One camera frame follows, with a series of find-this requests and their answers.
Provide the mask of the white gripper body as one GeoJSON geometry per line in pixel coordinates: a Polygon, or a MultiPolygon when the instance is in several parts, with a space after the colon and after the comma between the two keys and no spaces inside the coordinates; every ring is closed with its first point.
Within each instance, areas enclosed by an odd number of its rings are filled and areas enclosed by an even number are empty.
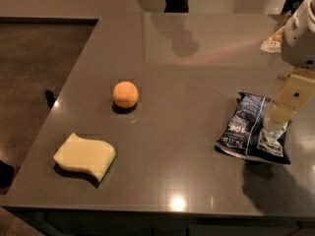
{"type": "Polygon", "coordinates": [[[315,0],[304,0],[286,22],[282,57],[294,66],[315,69],[315,0]]]}

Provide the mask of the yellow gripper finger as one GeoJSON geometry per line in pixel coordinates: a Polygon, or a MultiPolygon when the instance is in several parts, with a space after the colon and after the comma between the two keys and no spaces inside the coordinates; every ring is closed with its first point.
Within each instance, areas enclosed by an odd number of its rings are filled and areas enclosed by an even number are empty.
{"type": "Polygon", "coordinates": [[[264,129],[277,131],[315,95],[315,72],[294,70],[284,80],[279,95],[267,106],[264,129]]]}

